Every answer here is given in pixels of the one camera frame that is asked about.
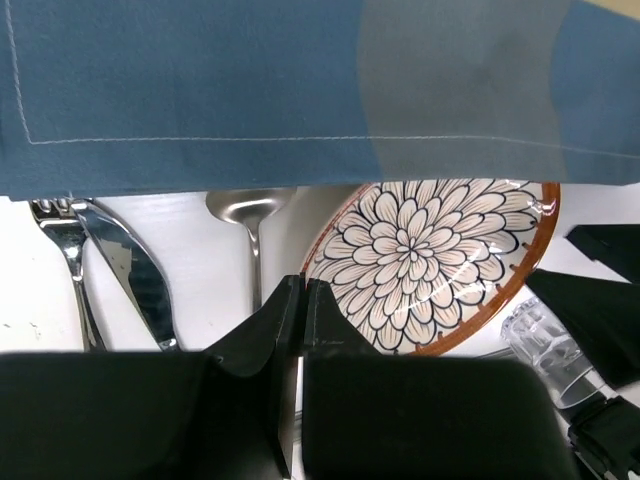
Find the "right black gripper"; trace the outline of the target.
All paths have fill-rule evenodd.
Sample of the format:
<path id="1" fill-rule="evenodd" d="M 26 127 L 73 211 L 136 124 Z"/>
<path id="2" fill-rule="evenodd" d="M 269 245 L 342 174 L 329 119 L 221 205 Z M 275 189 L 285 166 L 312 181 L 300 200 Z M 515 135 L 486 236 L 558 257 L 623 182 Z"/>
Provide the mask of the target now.
<path id="1" fill-rule="evenodd" d="M 567 240 L 588 259 L 621 276 L 596 279 L 538 269 L 528 287 L 576 341 L 613 390 L 639 380 L 639 227 L 577 225 Z M 639 472 L 639 408 L 622 396 L 596 393 L 570 407 L 569 440 L 599 479 Z"/>

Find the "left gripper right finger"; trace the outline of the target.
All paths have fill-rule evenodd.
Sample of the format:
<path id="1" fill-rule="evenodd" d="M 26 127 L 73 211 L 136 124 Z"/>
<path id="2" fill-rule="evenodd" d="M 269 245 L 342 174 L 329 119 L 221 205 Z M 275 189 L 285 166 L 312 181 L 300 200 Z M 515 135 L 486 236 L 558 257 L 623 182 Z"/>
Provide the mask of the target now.
<path id="1" fill-rule="evenodd" d="M 549 394 L 513 360 L 383 355 L 308 284 L 301 455 L 310 479 L 574 479 Z"/>

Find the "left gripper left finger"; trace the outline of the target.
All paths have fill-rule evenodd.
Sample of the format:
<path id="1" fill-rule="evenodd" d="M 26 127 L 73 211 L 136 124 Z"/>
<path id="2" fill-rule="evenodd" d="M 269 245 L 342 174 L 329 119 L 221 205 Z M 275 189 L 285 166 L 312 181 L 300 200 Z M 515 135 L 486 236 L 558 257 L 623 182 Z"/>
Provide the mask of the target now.
<path id="1" fill-rule="evenodd" d="M 1 358 L 5 479 L 291 474 L 300 280 L 202 351 Z"/>

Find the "clear drinking glass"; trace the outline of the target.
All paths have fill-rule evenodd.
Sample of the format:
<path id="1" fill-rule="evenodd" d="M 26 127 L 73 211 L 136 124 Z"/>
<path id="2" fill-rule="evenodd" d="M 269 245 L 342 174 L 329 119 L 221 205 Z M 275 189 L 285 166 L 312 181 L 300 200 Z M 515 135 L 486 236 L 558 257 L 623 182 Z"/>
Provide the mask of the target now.
<path id="1" fill-rule="evenodd" d="M 501 337 L 517 359 L 533 368 L 560 410 L 585 402 L 605 386 L 564 325 L 536 297 L 518 305 L 503 321 Z"/>

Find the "floral ceramic plate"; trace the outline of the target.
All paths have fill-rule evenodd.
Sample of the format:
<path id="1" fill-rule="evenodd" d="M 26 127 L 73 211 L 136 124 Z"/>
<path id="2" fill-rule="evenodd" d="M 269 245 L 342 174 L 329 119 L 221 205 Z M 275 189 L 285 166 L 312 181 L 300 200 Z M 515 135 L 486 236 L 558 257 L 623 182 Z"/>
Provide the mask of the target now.
<path id="1" fill-rule="evenodd" d="M 302 269 L 330 285 L 378 352 L 441 355 L 521 290 L 553 237 L 560 203 L 553 182 L 365 184 L 318 234 Z"/>

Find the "silver knife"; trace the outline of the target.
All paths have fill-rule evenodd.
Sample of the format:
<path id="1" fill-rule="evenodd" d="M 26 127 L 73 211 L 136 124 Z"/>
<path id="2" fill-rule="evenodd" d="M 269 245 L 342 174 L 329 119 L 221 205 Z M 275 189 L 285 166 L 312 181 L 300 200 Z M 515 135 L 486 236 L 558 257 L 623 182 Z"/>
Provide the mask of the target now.
<path id="1" fill-rule="evenodd" d="M 89 199 L 71 209 L 96 245 L 160 350 L 180 349 L 165 276 L 136 232 L 112 211 Z"/>

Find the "silver spoon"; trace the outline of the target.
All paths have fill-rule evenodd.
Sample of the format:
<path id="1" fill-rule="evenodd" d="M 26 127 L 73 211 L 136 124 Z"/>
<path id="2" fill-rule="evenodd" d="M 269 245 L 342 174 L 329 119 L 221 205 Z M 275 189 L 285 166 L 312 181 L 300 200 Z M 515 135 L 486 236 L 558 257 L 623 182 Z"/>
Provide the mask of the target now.
<path id="1" fill-rule="evenodd" d="M 294 197 L 296 187 L 209 191 L 205 205 L 212 216 L 242 225 L 248 234 L 251 270 L 251 305 L 257 312 L 262 300 L 261 222 L 281 211 Z"/>

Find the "silver fork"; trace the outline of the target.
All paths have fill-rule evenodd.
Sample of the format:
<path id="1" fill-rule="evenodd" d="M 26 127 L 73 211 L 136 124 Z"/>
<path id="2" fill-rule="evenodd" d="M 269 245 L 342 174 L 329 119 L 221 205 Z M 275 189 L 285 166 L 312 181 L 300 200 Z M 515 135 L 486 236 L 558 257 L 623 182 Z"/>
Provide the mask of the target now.
<path id="1" fill-rule="evenodd" d="M 87 234 L 67 199 L 36 199 L 29 202 L 31 213 L 41 231 L 61 251 L 76 298 L 83 348 L 86 352 L 106 351 L 93 315 L 83 270 L 83 251 Z"/>

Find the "blue beige cloth placemat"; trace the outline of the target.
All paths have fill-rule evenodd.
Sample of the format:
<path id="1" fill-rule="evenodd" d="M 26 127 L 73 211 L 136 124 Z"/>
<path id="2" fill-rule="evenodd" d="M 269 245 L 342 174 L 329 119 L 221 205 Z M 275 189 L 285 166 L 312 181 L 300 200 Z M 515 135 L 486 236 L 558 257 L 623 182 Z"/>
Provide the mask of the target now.
<path id="1" fill-rule="evenodd" d="M 639 179 L 635 1 L 5 1 L 14 199 Z"/>

